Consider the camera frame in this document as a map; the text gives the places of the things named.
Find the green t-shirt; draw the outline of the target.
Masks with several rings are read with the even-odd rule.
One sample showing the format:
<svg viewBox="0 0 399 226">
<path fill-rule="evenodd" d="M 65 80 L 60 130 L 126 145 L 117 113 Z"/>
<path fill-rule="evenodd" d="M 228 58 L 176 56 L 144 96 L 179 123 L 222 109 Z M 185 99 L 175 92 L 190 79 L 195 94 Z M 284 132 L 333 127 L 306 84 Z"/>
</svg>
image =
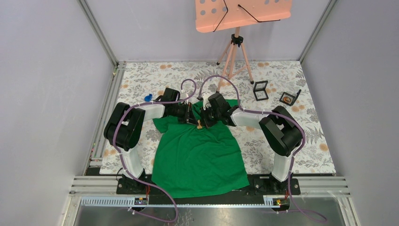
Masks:
<svg viewBox="0 0 399 226">
<path fill-rule="evenodd" d="M 222 122 L 210 128 L 154 119 L 162 134 L 152 181 L 173 198 L 225 194 L 249 185 L 239 144 Z"/>
</svg>

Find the black display box frame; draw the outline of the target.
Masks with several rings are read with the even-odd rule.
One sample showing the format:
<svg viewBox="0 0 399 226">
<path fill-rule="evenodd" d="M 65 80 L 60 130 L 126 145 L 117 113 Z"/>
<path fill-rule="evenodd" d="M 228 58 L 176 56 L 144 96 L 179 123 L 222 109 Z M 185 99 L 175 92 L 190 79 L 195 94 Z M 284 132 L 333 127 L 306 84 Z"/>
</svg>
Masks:
<svg viewBox="0 0 399 226">
<path fill-rule="evenodd" d="M 253 93 L 256 101 L 268 100 L 269 96 L 267 94 L 266 88 L 268 85 L 268 81 L 257 81 L 253 86 Z"/>
</svg>

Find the black box with ring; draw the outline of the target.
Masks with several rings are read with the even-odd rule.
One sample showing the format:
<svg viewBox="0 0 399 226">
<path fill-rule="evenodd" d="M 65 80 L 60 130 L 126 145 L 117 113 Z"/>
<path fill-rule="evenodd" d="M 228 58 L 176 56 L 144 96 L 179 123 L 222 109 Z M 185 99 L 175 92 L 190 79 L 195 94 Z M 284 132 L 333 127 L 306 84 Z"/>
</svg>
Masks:
<svg viewBox="0 0 399 226">
<path fill-rule="evenodd" d="M 298 90 L 298 92 L 295 95 L 289 94 L 287 92 L 283 92 L 279 101 L 281 103 L 284 103 L 288 106 L 293 106 L 294 103 L 297 101 L 297 99 L 299 98 L 300 94 L 301 94 L 302 90 Z"/>
</svg>

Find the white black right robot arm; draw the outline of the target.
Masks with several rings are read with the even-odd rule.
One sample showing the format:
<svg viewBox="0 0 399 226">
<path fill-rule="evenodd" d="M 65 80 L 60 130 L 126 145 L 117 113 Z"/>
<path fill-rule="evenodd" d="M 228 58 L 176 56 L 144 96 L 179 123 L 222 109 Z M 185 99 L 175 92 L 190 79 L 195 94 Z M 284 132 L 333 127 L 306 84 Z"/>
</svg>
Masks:
<svg viewBox="0 0 399 226">
<path fill-rule="evenodd" d="M 231 105 L 220 93 L 204 94 L 200 111 L 201 126 L 210 128 L 218 122 L 228 126 L 248 126 L 260 129 L 275 152 L 270 188 L 276 194 L 288 189 L 293 156 L 304 145 L 305 134 L 288 111 L 277 106 L 270 112 L 244 109 Z"/>
</svg>

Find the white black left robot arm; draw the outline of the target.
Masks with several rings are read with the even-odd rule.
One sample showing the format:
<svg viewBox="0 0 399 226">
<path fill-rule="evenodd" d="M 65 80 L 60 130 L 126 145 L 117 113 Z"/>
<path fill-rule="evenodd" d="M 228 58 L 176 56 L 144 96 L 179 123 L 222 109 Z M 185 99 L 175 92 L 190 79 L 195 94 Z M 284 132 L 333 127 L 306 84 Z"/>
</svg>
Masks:
<svg viewBox="0 0 399 226">
<path fill-rule="evenodd" d="M 143 123 L 166 116 L 174 116 L 182 123 L 196 124 L 192 114 L 189 95 L 180 97 L 180 92 L 167 88 L 165 94 L 152 100 L 135 105 L 117 103 L 104 129 L 104 137 L 118 152 L 123 173 L 118 185 L 139 194 L 146 186 L 158 186 L 145 181 L 145 170 L 137 151 Z"/>
</svg>

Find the small blue object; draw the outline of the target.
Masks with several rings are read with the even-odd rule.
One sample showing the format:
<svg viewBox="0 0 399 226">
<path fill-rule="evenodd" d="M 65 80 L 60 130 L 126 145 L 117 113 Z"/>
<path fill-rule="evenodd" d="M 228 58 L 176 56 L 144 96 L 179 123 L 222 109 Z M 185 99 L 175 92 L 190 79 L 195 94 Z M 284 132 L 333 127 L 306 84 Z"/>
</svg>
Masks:
<svg viewBox="0 0 399 226">
<path fill-rule="evenodd" d="M 145 101 L 145 102 L 151 102 L 151 101 L 152 101 L 152 97 L 153 97 L 152 94 L 148 94 L 148 95 L 146 95 L 146 96 L 144 97 L 144 101 Z"/>
</svg>

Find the pink music stand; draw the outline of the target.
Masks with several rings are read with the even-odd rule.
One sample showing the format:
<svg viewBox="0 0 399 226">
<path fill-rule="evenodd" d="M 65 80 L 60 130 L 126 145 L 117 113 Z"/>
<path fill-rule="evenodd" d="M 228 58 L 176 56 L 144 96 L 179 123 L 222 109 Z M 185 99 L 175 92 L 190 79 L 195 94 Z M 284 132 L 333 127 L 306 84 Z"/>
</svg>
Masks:
<svg viewBox="0 0 399 226">
<path fill-rule="evenodd" d="M 253 85 L 244 38 L 243 26 L 276 22 L 291 16 L 291 0 L 196 0 L 196 30 L 209 33 L 234 29 L 225 50 L 216 64 L 225 62 L 221 75 L 231 79 L 246 70 Z"/>
</svg>

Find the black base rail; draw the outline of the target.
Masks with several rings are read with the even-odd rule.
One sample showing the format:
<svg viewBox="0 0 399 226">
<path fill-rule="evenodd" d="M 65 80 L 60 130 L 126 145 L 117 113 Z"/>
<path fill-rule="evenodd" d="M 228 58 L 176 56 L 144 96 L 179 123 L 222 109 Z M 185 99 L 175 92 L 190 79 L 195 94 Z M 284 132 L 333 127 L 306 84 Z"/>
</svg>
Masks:
<svg viewBox="0 0 399 226">
<path fill-rule="evenodd" d="M 265 200 L 268 197 L 273 198 L 270 206 L 285 205 L 290 195 L 300 195 L 301 189 L 299 181 L 291 178 L 290 181 L 279 182 L 270 179 L 269 175 L 254 174 L 247 175 L 249 185 L 233 189 L 229 192 L 218 195 L 207 195 L 198 197 L 174 197 L 173 200 L 177 205 L 267 205 Z M 118 179 L 116 194 L 131 195 L 138 197 L 140 205 L 144 200 L 150 205 L 167 205 L 172 204 L 171 199 L 159 188 L 149 186 L 154 184 L 151 175 L 140 177 L 145 183 L 140 183 L 134 179 L 122 176 Z"/>
</svg>

